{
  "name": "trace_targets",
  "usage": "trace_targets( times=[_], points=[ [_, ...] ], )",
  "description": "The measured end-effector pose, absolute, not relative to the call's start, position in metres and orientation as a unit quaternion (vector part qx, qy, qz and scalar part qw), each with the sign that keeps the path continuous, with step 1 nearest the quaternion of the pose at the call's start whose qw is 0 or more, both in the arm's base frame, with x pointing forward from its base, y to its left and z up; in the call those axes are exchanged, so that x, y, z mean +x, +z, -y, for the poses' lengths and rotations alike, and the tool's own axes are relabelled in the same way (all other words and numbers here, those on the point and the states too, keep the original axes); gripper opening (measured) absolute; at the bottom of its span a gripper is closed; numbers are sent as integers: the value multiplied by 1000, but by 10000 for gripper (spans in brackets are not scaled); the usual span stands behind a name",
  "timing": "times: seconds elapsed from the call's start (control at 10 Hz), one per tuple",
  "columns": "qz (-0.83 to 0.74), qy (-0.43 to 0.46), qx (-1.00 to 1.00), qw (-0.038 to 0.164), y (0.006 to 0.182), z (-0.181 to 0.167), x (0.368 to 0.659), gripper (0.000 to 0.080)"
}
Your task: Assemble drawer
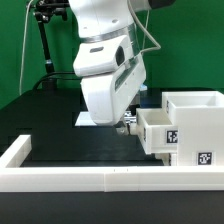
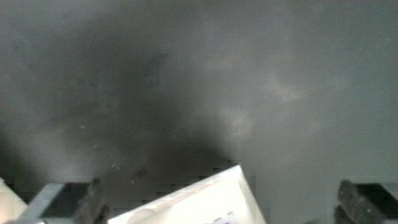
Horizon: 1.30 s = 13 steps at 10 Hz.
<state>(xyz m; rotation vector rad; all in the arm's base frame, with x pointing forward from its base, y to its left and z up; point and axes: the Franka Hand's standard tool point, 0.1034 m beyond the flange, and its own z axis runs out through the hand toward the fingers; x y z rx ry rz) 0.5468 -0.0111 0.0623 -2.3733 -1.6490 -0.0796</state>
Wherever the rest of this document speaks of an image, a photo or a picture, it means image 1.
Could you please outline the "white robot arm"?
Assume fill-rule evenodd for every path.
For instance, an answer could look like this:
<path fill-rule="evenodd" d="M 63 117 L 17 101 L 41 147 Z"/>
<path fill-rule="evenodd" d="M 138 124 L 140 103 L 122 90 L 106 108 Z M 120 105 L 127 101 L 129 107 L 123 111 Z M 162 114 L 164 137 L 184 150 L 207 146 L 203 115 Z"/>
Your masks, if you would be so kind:
<path fill-rule="evenodd" d="M 117 124 L 146 79 L 136 13 L 175 1 L 69 0 L 81 39 L 73 68 L 95 124 Z"/>

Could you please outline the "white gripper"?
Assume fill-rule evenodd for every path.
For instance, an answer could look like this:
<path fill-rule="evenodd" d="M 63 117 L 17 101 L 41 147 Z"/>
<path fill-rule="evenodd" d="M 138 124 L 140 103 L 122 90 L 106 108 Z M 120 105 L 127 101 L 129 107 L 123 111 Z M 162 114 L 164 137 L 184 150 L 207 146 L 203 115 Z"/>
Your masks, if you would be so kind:
<path fill-rule="evenodd" d="M 130 68 L 121 66 L 115 73 L 83 78 L 81 87 L 92 121 L 108 126 L 119 122 L 145 81 L 146 71 L 141 58 L 135 58 Z M 120 121 L 119 135 L 130 134 L 130 124 Z"/>

